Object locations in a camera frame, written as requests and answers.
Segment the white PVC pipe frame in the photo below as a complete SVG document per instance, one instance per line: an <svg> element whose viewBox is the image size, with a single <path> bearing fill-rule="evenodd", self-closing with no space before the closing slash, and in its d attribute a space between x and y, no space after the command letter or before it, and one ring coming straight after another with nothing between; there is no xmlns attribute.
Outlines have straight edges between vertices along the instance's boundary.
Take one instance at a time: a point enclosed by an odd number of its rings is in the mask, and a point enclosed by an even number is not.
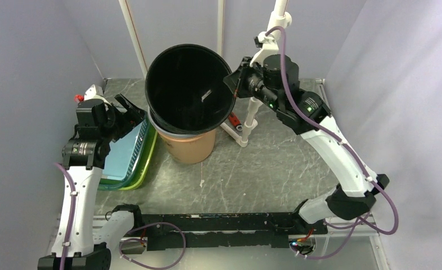
<svg viewBox="0 0 442 270"><path fill-rule="evenodd" d="M119 0L119 5L125 20L125 24L128 28L130 38L133 43L133 47L137 56L138 63L142 70L143 78L146 77L148 67L141 46L140 39L138 37L135 21L130 10L129 1ZM286 12L288 0L276 0L273 11L270 13L268 26L282 26L288 27L292 23L291 15ZM225 18L225 1L217 1L217 43L216 52L219 55L223 54L223 41L224 41L224 18ZM229 127L226 123L222 123L221 128L227 132L239 146L246 147L249 140L249 135L252 130L258 126L258 122L255 119L255 115L261 106L261 101L250 98L247 109L247 115L243 123L243 130L241 134L237 134L234 129Z"/></svg>

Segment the grey plastic bucket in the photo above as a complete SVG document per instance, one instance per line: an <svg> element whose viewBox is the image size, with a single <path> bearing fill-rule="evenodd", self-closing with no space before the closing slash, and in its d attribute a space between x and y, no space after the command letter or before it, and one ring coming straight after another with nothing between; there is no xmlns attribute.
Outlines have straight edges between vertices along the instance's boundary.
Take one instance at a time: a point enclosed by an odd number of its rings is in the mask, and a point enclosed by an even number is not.
<svg viewBox="0 0 442 270"><path fill-rule="evenodd" d="M149 121L151 122L152 126L163 136L167 136L167 137L175 138L175 139L187 140L187 139L191 139L191 138L195 138L195 137L207 136L208 134L212 133L214 135L214 137L216 137L216 132L217 132L216 129L212 130L210 132L207 132L207 133L203 133L203 134L178 134L178 133L169 132L169 131L165 130L164 128L162 128L161 125L157 123L153 113L151 112L151 109L148 109L147 116L148 116Z"/></svg>

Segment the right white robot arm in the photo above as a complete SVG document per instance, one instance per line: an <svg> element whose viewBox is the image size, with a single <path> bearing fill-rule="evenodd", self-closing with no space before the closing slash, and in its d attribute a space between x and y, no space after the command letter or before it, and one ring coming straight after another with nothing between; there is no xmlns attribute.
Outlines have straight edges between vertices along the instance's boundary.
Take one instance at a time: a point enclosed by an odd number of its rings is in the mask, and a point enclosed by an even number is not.
<svg viewBox="0 0 442 270"><path fill-rule="evenodd" d="M307 233L315 222L328 217L351 220L369 212L379 191L365 173L382 188L389 184L388 177L376 174L365 164L359 165L352 157L330 108L318 94L300 88L299 67L289 57L285 58L286 78L294 106L283 86L280 55L267 57L262 66L251 67L250 60L244 57L238 69L224 77L225 85L236 97L255 97L272 109L278 120L316 150L338 180L333 190L297 207L292 219L295 231Z"/></svg>

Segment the black plastic bucket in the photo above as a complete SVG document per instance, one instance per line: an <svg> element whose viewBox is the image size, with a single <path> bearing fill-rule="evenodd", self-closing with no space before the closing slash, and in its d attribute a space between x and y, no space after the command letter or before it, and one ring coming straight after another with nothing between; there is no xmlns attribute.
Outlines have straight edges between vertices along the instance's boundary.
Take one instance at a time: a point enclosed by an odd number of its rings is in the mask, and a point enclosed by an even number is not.
<svg viewBox="0 0 442 270"><path fill-rule="evenodd" d="M216 52L180 44L159 54L145 78L150 113L162 129L175 134L203 134L227 120L235 104L223 79L231 68Z"/></svg>

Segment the red handled adjustable wrench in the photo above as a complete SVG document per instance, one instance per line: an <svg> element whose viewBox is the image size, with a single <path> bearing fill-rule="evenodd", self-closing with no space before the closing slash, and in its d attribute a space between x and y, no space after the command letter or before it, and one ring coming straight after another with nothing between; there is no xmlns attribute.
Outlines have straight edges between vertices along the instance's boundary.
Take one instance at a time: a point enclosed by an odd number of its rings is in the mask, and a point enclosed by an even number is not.
<svg viewBox="0 0 442 270"><path fill-rule="evenodd" d="M231 112L228 116L228 120L231 123L231 125L237 130L237 131L242 131L243 130L243 125L241 123L241 121L239 120L239 118L233 113Z"/></svg>

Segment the green plastic tray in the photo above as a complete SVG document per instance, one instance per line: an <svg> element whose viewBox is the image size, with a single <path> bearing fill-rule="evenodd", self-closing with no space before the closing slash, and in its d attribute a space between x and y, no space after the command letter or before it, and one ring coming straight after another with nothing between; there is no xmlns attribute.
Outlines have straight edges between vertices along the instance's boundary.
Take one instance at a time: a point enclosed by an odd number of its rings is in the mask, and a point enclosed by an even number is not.
<svg viewBox="0 0 442 270"><path fill-rule="evenodd" d="M150 124L149 131L147 136L145 137L145 145L142 151L142 155L139 159L139 163L135 172L135 175L131 182L122 188L118 188L115 190L103 189L100 184L98 185L98 190L100 191L130 191L139 188L148 172L148 167L150 165L150 161L152 158L152 154L154 152L154 148L156 145L157 132L155 128Z"/></svg>

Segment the blue plastic basket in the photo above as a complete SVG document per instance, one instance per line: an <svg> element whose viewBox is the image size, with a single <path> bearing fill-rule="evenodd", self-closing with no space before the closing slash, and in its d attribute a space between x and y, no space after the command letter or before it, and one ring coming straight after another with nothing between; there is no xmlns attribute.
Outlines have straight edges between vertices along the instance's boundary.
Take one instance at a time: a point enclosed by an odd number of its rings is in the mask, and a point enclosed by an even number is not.
<svg viewBox="0 0 442 270"><path fill-rule="evenodd" d="M100 181L103 189L115 190L131 182L142 155L149 128L149 121L143 119L125 137L110 143L111 151L106 158Z"/></svg>

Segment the orange plastic bucket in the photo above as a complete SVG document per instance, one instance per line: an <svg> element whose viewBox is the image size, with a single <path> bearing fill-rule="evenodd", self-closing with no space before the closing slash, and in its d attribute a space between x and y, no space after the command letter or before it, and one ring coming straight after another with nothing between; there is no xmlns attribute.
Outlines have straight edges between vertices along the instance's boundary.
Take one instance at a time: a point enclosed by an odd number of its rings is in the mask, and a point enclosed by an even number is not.
<svg viewBox="0 0 442 270"><path fill-rule="evenodd" d="M157 130L167 151L172 158L180 163L196 164L204 161L213 151L216 130L182 138L179 134L171 135Z"/></svg>

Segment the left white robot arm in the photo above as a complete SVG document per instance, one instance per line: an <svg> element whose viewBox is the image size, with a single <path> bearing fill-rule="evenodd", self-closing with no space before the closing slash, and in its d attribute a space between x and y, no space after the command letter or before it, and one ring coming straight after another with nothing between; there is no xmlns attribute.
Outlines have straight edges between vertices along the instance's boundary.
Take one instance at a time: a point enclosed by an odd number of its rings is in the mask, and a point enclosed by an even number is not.
<svg viewBox="0 0 442 270"><path fill-rule="evenodd" d="M110 152L110 142L125 137L145 119L145 111L117 94L125 109L101 97L85 99L76 108L74 134L62 148L62 162L55 165L65 179L62 213L49 255L39 258L38 269L109 269L112 254L127 233L144 229L140 208L118 206L97 233L93 232L97 190Z"/></svg>

